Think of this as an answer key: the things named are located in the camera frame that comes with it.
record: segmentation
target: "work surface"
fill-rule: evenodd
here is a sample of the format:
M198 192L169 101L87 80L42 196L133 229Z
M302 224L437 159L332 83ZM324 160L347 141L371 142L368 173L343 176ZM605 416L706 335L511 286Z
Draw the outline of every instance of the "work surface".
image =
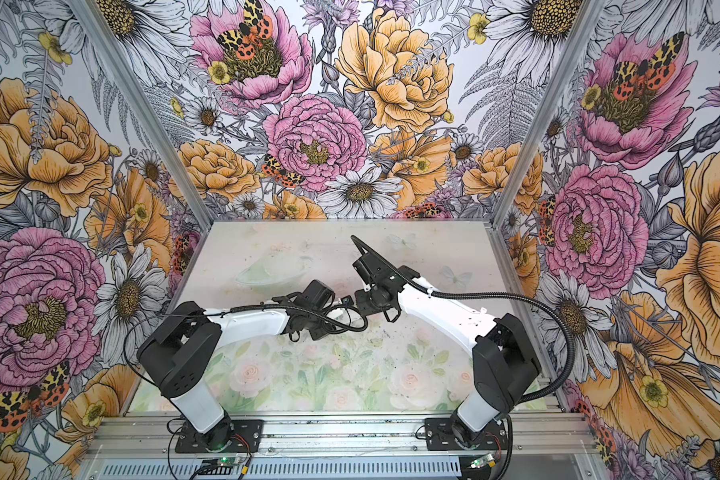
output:
M506 291L480 222L216 223L181 301L227 308L303 290L317 279L336 297L362 288L352 263L356 235L395 265L407 265L446 292ZM506 300L468 302L495 316ZM230 413L452 410L470 392L470 357L425 321L375 315L365 332L298 342L259 337L220 349L205 379ZM544 400L522 408L544 408ZM173 410L157 390L139 387L130 412Z

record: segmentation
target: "floral table mat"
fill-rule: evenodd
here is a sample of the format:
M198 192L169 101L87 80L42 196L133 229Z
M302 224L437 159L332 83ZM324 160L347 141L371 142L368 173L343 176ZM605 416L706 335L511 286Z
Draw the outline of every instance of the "floral table mat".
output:
M362 286L349 239L362 238L398 265L443 291L505 290L479 222L217 223L182 301L223 308L303 289L317 278L337 298ZM503 301L480 302L496 316ZM395 323L373 316L365 332L298 342L258 337L219 349L204 377L233 413L264 411L452 410L473 385L470 356L425 321L403 313ZM544 400L523 408L546 408ZM147 384L130 412L171 411Z

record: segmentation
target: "metal post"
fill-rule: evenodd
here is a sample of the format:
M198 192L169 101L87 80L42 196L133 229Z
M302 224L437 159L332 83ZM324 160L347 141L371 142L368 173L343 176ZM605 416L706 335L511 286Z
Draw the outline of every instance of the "metal post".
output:
M126 62L122 46L110 30L109 25L106 24L104 16L99 12L96 0L74 0L68 4L72 13L83 26L89 41L96 45L96 56L99 61L104 65L110 78L117 82L117 87L123 92L125 100L130 104L146 134L150 136L157 154L173 175L176 185L181 189L187 204L197 218L201 230L207 232L212 224L208 209L197 193L197 188L186 174L186 169L179 160L176 149L155 114L152 104L141 89L136 74Z
M605 3L605 0L584 0L581 4L576 23L571 29L572 34L565 43L560 62L558 62L557 67L550 76L547 90L544 91L544 96L536 110L536 116L530 124L525 139L523 139L518 153L518 161L515 162L514 168L509 178L507 178L507 185L499 197L499 205L494 210L494 216L491 218L494 228L499 228L501 222L507 216L515 196L518 194L523 177L528 172L530 164L534 161L544 131L552 120L555 104L560 99L563 91L568 88L570 72L574 70L576 63L585 53L586 44L594 33L597 19L602 13Z

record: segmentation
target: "robotic arm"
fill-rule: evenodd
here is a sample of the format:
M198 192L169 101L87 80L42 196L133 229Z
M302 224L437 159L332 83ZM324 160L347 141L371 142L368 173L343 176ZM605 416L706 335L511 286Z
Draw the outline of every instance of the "robotic arm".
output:
M335 293L318 280L303 292L258 306L204 310L184 302L139 348L137 358L160 393L202 434L208 451L227 447L233 431L202 374L216 349L254 336L288 333L294 340L307 330L318 340L331 333L362 331L366 317L375 313L383 313L389 322L401 312L426 320L472 355L475 388L451 416L453 434L466 448L478 443L493 418L509 413L538 376L538 358L517 318L507 314L497 319L485 309L433 296L436 289L418 272L406 266L390 268L360 240L353 241L362 254L353 266L364 283L355 292L356 305L351 296L335 304ZM348 310L359 313L364 325L352 326ZM390 310L396 312L392 319ZM347 317L346 323L337 320L341 316Z

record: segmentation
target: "floral tabletop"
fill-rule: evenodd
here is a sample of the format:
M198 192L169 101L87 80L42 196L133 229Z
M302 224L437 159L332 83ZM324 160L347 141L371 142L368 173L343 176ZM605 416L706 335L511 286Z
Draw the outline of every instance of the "floral tabletop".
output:
M208 307L259 302L303 288L312 278L338 297L347 295L361 286L351 268L358 253L350 234L444 291L504 290L479 222L220 223L182 300ZM511 309L508 302L483 306L497 316ZM204 378L228 412L452 410L473 389L470 355L405 313L395 323L376 315L365 332L319 341L308 335L298 342L265 336L231 344L214 355ZM541 399L523 408L546 407ZM165 410L172 405L147 384L130 407Z

